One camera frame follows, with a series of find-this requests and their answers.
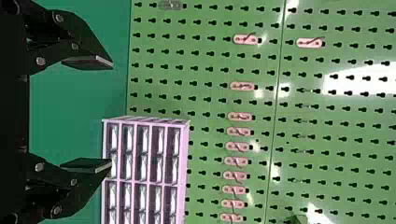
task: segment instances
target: small pink tag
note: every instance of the small pink tag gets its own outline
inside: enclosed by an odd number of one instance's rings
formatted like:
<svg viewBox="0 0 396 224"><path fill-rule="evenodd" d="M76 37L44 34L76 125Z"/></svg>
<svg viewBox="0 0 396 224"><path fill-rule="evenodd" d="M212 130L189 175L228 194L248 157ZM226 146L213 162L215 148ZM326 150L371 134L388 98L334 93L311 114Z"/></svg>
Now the small pink tag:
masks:
<svg viewBox="0 0 396 224"><path fill-rule="evenodd" d="M259 38L255 35L235 35L233 42L239 45L257 45Z"/></svg>

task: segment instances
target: pink rack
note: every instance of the pink rack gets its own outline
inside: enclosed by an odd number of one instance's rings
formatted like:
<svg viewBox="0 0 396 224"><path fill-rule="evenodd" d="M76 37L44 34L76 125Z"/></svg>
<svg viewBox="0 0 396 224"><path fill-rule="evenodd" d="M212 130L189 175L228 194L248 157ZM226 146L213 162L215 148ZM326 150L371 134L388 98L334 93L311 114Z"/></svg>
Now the pink rack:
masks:
<svg viewBox="0 0 396 224"><path fill-rule="evenodd" d="M124 116L103 123L103 158L113 167L102 184L102 224L182 224L190 122Z"/></svg>

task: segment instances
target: pink label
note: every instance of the pink label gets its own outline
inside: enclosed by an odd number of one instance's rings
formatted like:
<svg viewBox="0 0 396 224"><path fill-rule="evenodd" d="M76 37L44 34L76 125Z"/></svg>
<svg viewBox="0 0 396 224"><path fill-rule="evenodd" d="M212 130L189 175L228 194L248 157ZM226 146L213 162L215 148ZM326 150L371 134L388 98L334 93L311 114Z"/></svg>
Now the pink label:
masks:
<svg viewBox="0 0 396 224"><path fill-rule="evenodd" d="M238 172L238 171L226 171L223 173L224 179L230 179L230 180L246 180L248 179L248 174L244 172Z"/></svg>
<svg viewBox="0 0 396 224"><path fill-rule="evenodd" d="M247 166L248 165L248 159L243 158L243 157L226 157L224 158L224 162L227 165L231 166Z"/></svg>
<svg viewBox="0 0 396 224"><path fill-rule="evenodd" d="M223 207L228 207L228 208L236 208L236 209L242 209L245 207L245 203L242 201L238 200L223 200L221 201L221 205Z"/></svg>
<svg viewBox="0 0 396 224"><path fill-rule="evenodd" d="M257 45L259 38L255 35L235 35L233 42L239 45Z"/></svg>
<svg viewBox="0 0 396 224"><path fill-rule="evenodd" d="M232 82L230 86L233 91L254 91L254 84L250 82Z"/></svg>
<svg viewBox="0 0 396 224"><path fill-rule="evenodd" d="M301 49L320 49L323 41L322 38L298 38L296 44Z"/></svg>
<svg viewBox="0 0 396 224"><path fill-rule="evenodd" d="M221 221L229 221L229 222L241 222L243 221L243 217L239 214L233 213L222 213L220 215Z"/></svg>
<svg viewBox="0 0 396 224"><path fill-rule="evenodd" d="M250 136L251 130L249 128L230 127L227 129L227 134L232 136Z"/></svg>
<svg viewBox="0 0 396 224"><path fill-rule="evenodd" d="M252 121L253 115L244 112L231 112L228 114L228 119L233 121Z"/></svg>
<svg viewBox="0 0 396 224"><path fill-rule="evenodd" d="M231 151L239 151L239 152L246 152L248 151L249 144L248 143L239 143L239 142L228 142L225 145L225 148Z"/></svg>
<svg viewBox="0 0 396 224"><path fill-rule="evenodd" d="M246 194L247 193L247 189L242 186L225 185L222 187L222 191L224 193L229 193L229 194Z"/></svg>

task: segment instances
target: pegboard panel seam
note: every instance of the pegboard panel seam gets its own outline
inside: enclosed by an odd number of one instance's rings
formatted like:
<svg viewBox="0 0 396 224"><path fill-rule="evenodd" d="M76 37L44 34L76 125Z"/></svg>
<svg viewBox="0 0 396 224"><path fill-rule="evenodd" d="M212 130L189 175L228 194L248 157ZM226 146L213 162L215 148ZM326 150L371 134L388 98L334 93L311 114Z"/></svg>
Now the pegboard panel seam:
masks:
<svg viewBox="0 0 396 224"><path fill-rule="evenodd" d="M264 224L266 224L267 221L267 210L268 210L268 199L269 199L269 195L270 195L270 185L271 185L271 173L272 173L272 169L273 169L273 153L274 153L274 142L275 142L275 132L276 132L276 111L277 111L277 107L278 107L278 99L279 99L279 89L280 89L280 71L281 71L281 66L282 66L282 49L283 49L283 39L284 39L284 32L285 32L285 17L286 17L286 11L287 11L287 3L288 1L285 0L283 2L283 15L282 15L282 20L281 20L281 24L282 24L282 29L281 29L281 34L280 34L280 48L279 48L279 62L278 62L278 67L277 67L277 77L276 77L276 97L275 97L275 109L274 109L274 123L273 123L273 136L271 139L271 147L270 147L270 157L269 157L269 181L268 181L268 185L266 187L266 195L265 195L265 201L266 204L264 206Z"/></svg>

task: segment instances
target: green wall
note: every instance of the green wall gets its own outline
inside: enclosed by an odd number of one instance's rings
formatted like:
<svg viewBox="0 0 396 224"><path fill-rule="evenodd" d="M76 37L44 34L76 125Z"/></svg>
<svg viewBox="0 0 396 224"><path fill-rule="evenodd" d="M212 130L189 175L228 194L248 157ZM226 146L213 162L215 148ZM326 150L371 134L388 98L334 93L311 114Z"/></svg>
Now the green wall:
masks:
<svg viewBox="0 0 396 224"><path fill-rule="evenodd" d="M47 9L75 12L95 32L115 69L83 72L53 65L31 81L31 152L54 164L78 157L98 158L102 148L101 119L125 113L130 28L129 1L50 1ZM99 223L99 190L73 217L46 223Z"/></svg>

